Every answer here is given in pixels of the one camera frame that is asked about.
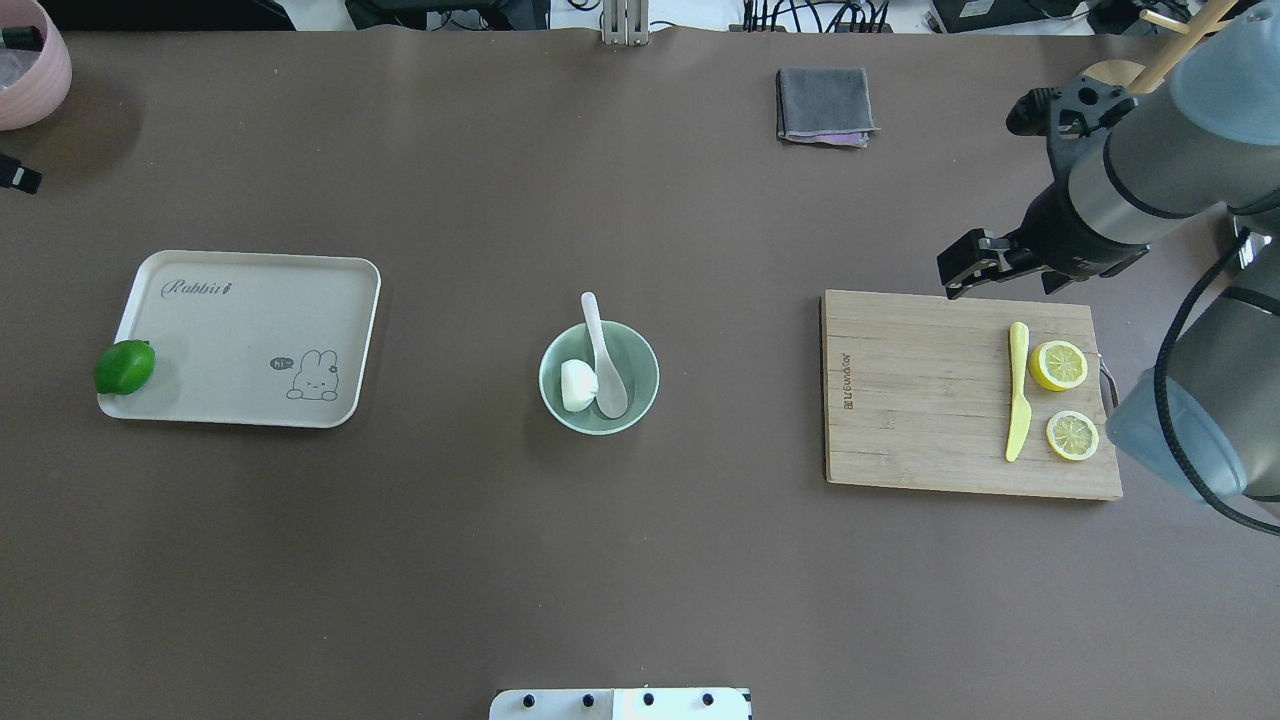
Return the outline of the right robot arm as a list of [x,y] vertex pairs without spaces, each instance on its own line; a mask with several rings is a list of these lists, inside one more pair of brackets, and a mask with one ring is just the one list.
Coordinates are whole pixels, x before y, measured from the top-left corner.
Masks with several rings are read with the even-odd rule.
[[1155,365],[1108,414],[1110,441],[1226,519],[1276,536],[1233,497],[1277,501],[1277,245],[1256,252],[1199,315],[1252,234],[1277,236],[1279,18],[1245,9],[1151,94],[1080,77],[1025,94],[1006,119],[1044,137],[1053,181],[1007,234],[973,229],[938,255],[950,299],[1039,274],[1046,293],[1108,278],[1184,222],[1224,205],[1236,237],[1180,302]]

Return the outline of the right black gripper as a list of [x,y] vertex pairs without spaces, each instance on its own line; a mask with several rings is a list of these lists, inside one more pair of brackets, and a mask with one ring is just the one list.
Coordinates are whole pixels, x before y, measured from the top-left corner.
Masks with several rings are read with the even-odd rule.
[[1043,259],[1016,240],[991,237],[983,228],[968,231],[937,256],[940,283],[947,300],[960,299],[970,290],[1041,273],[1046,295],[1061,290],[1061,275],[1048,269]]

